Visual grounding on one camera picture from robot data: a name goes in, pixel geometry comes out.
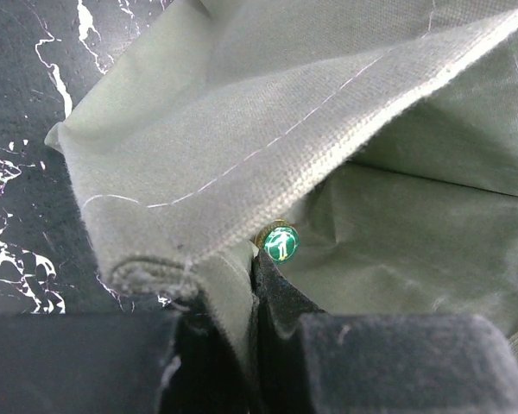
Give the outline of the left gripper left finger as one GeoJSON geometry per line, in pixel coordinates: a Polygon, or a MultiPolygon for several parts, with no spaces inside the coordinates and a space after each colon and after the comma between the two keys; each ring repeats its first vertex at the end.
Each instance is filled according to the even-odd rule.
{"type": "Polygon", "coordinates": [[[202,306],[0,315],[0,413],[238,413],[242,382],[202,306]]]}

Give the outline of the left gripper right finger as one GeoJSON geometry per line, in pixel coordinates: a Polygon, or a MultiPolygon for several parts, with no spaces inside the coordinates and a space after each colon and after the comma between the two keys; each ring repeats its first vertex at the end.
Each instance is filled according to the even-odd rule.
{"type": "Polygon", "coordinates": [[[265,253],[252,284],[273,413],[518,413],[518,363],[482,317],[332,315],[265,253]]]}

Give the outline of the grey-green canvas bag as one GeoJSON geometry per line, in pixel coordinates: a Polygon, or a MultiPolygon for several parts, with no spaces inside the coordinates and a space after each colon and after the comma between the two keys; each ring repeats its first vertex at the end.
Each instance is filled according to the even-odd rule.
{"type": "Polygon", "coordinates": [[[518,358],[518,1],[176,1],[45,142],[103,282],[201,298],[247,374],[251,239],[334,313],[474,313],[518,358]]]}

